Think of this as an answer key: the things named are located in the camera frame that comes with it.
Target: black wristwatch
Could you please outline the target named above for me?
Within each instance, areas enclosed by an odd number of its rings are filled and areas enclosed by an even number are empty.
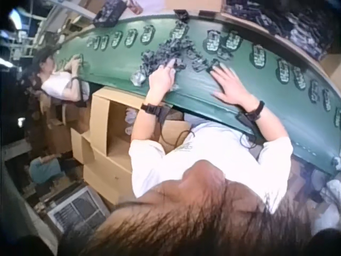
[[[247,119],[249,119],[251,122],[258,120],[261,117],[261,112],[264,108],[264,105],[265,105],[264,101],[261,100],[259,102],[258,107],[255,110],[249,113],[245,113],[245,116],[247,117]]]
[[[161,111],[162,111],[162,107],[160,106],[155,106],[152,104],[142,104],[141,109],[144,110],[146,113],[151,114],[151,115],[155,115],[157,117],[159,117]]]

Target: ceiling light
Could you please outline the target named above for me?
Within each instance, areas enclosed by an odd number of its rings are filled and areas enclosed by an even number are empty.
[[[21,23],[21,18],[19,15],[19,12],[17,12],[16,9],[13,9],[10,12],[10,19],[12,20],[12,22],[14,23],[15,27],[17,30],[22,29],[22,23]]]

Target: sleeve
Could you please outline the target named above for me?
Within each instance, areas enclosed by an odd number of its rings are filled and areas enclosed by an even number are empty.
[[[162,145],[155,141],[133,140],[129,155],[133,168],[133,192],[136,197],[140,197],[159,183],[156,166],[162,161],[165,151]]]
[[[271,212],[277,209],[287,191],[292,153],[293,146],[289,137],[282,137],[266,142],[259,155],[258,163],[263,172]]]
[[[64,85],[66,81],[58,81],[57,78],[53,77],[45,81],[45,83],[42,85],[42,89],[50,96],[57,98],[57,99],[63,99],[63,90],[65,89],[66,85]]]

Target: white t-shirt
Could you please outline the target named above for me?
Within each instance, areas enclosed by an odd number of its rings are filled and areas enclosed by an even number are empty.
[[[242,145],[246,136],[222,124],[206,122],[192,130],[184,143],[168,153],[151,140],[133,140],[132,186],[136,197],[166,180],[179,180],[199,160],[207,160],[223,171],[225,178],[253,190],[273,213],[287,191],[293,147],[288,137],[266,142],[258,162]]]
[[[69,72],[57,72],[53,73],[48,80],[42,84],[42,90],[48,95],[60,100],[68,100],[63,96],[65,88],[71,88],[71,74]],[[89,98],[90,86],[88,82],[82,81],[83,100],[86,101]]]

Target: wire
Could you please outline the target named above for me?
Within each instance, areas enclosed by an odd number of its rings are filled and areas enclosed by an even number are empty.
[[[185,132],[187,132],[188,134],[189,134],[189,133],[192,133],[194,137],[196,136],[196,135],[194,134],[194,132],[192,132],[191,130],[182,131],[182,132],[180,133],[180,135],[177,137],[177,139],[176,139],[176,141],[175,141],[175,144],[172,144],[172,143],[169,143],[168,141],[165,140],[165,138],[164,138],[164,136],[163,136],[163,134],[162,134],[163,125],[162,125],[161,123],[159,123],[159,125],[160,125],[160,136],[161,136],[162,140],[163,140],[165,143],[167,143],[168,145],[174,147],[174,149],[177,147],[177,144],[178,144],[178,142],[179,142],[179,140],[180,140],[182,134],[184,134]]]

